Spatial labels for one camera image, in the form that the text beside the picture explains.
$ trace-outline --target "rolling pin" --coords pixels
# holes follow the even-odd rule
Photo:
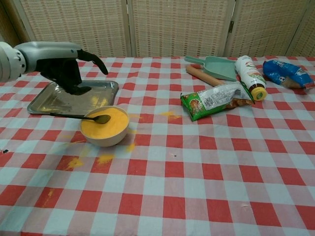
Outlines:
[[[192,67],[191,65],[186,66],[186,72],[201,79],[202,81],[206,82],[207,84],[212,85],[213,87],[215,87],[217,85],[223,85],[224,84],[223,81],[220,81],[220,80],[212,77],[211,75],[208,75],[208,74],[204,73],[203,71]]]

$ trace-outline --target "blue plastic bag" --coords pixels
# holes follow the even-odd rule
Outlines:
[[[292,89],[315,87],[313,79],[296,65],[278,60],[269,60],[264,62],[262,68],[264,74],[278,85]]]

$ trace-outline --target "spoon handle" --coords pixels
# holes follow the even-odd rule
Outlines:
[[[91,117],[85,117],[82,115],[64,115],[64,114],[58,114],[58,113],[50,113],[51,116],[54,117],[65,117],[65,118],[74,118],[74,119],[91,119],[93,120],[93,118]]]

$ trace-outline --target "spoon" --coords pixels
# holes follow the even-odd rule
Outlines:
[[[54,117],[66,117],[66,118],[74,118],[74,119],[90,119],[94,120],[96,123],[99,124],[105,124],[110,120],[110,115],[100,115],[96,117],[85,117],[81,115],[64,115],[64,114],[58,114],[58,113],[50,113],[49,115]]]

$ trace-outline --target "silver baking tray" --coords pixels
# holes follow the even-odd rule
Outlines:
[[[31,114],[60,113],[68,115],[85,115],[95,108],[113,105],[118,91],[114,81],[85,80],[79,85],[92,89],[83,95],[66,93],[56,83],[49,83],[28,105]]]

